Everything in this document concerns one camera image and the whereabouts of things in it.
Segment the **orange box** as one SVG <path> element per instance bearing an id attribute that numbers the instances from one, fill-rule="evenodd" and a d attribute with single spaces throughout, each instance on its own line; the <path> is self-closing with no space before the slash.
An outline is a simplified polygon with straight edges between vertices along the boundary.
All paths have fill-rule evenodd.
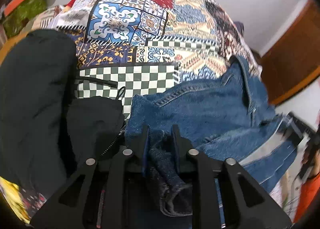
<path id="1" fill-rule="evenodd" d="M 7 17 L 24 1 L 25 0 L 11 0 L 4 9 L 4 12 L 3 12 L 4 16 Z"/>

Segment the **blue denim jacket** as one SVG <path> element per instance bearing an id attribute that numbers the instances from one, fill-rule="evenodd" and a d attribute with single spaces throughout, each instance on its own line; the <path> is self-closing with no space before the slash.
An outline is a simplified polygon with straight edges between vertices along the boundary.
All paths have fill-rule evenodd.
<path id="1" fill-rule="evenodd" d="M 163 93 L 135 95 L 125 129 L 132 143 L 149 129 L 147 174 L 156 187 L 156 202 L 169 217 L 192 214 L 191 184 L 179 177 L 172 126 L 208 157 L 233 158 L 271 192 L 297 155 L 292 120 L 269 105 L 267 91 L 250 74 L 247 61 L 232 56 L 218 79 L 195 79 Z"/>

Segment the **grey purple backpack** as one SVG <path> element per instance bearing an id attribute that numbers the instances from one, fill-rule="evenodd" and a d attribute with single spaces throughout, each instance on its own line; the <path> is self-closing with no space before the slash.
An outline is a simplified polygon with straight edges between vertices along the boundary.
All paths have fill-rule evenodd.
<path id="1" fill-rule="evenodd" d="M 241 36 L 244 36 L 245 33 L 245 26 L 241 21 L 235 21 L 234 25 L 236 27 L 236 29 L 238 30 L 238 32 L 241 34 Z"/>

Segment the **green patterned storage box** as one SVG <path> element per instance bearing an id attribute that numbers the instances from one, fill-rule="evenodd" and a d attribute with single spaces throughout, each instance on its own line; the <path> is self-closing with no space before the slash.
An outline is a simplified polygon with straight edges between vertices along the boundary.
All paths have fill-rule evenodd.
<path id="1" fill-rule="evenodd" d="M 47 9 L 47 0 L 25 0 L 2 22 L 7 38 L 18 35 L 25 25 Z"/>

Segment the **yellow garment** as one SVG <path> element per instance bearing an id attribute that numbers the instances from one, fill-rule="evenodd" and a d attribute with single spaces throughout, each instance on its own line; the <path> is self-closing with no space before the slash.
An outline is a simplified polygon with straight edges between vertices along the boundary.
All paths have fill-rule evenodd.
<path id="1" fill-rule="evenodd" d="M 9 204 L 10 208 L 17 215 L 17 217 L 26 224 L 29 224 L 30 217 L 25 209 L 22 195 L 20 194 L 19 187 L 12 182 L 0 178 L 1 192 Z"/>

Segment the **patchwork patterned bed quilt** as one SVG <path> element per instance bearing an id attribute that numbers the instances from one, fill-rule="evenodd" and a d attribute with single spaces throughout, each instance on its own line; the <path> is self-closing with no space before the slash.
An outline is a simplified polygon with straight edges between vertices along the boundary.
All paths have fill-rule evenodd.
<path id="1" fill-rule="evenodd" d="M 82 77 L 76 82 L 77 98 L 116 97 L 116 88 L 90 78 L 125 87 L 126 118 L 134 95 L 219 78 L 233 55 L 247 60 L 252 75 L 262 71 L 234 21 L 214 0 L 71 0 L 37 15 L 29 26 L 73 39 Z"/>

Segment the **black garment pile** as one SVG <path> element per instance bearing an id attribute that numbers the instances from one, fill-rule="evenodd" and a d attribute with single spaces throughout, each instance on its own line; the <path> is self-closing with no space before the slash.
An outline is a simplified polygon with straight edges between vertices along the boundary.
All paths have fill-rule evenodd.
<path id="1" fill-rule="evenodd" d="M 124 124 L 120 100 L 75 97 L 75 51 L 67 35 L 35 30 L 1 65 L 1 177 L 46 197 Z"/>

